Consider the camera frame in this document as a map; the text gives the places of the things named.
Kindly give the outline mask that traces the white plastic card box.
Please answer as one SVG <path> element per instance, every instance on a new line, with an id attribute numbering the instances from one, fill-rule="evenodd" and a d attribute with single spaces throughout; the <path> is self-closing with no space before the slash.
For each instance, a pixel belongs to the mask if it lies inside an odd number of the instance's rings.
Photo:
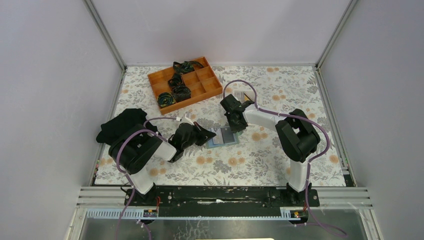
<path id="1" fill-rule="evenodd" d="M 255 92 L 253 90 L 235 89 L 233 90 L 232 94 L 241 103 L 244 103 L 246 101 L 255 101 Z"/>

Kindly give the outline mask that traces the green leather card holder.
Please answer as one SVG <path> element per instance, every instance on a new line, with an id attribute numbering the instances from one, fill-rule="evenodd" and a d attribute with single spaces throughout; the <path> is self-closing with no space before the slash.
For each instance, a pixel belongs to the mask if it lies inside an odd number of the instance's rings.
<path id="1" fill-rule="evenodd" d="M 206 143 L 207 149 L 232 146 L 240 143 L 238 134 L 232 132 L 229 126 L 212 127 L 209 130 L 215 133 L 216 136 Z"/>

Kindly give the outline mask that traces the black cloth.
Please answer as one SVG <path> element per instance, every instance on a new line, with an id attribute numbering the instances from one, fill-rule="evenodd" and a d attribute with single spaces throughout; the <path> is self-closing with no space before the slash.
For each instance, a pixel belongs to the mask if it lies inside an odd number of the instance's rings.
<path id="1" fill-rule="evenodd" d="M 144 124 L 147 113 L 141 108 L 127 108 L 122 113 L 100 125 L 101 131 L 95 140 L 99 144 L 111 145 L 137 124 Z"/>

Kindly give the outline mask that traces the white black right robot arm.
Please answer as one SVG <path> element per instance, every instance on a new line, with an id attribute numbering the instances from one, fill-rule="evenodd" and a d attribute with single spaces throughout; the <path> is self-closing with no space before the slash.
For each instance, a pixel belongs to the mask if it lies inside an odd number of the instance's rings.
<path id="1" fill-rule="evenodd" d="M 287 201 L 293 206 L 301 205 L 307 194 L 307 158 L 316 152 L 321 138 L 311 121 L 300 109 L 278 114 L 256 106 L 251 100 L 240 102 L 232 94 L 220 101 L 225 117 L 233 133 L 244 131 L 249 124 L 275 131 L 285 155 L 290 159 L 291 176 Z"/>

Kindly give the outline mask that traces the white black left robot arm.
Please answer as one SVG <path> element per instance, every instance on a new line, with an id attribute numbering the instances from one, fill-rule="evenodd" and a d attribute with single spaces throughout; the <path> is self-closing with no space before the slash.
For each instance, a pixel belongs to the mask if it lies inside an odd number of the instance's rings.
<path id="1" fill-rule="evenodd" d="M 146 165 L 151 158 L 173 163 L 179 160 L 184 150 L 192 145 L 202 146 L 216 137 L 197 122 L 180 123 L 175 133 L 165 139 L 142 124 L 137 124 L 111 144 L 108 154 L 116 163 L 119 172 L 128 179 L 136 192 L 136 199 L 144 206 L 155 200 L 155 186 Z"/>

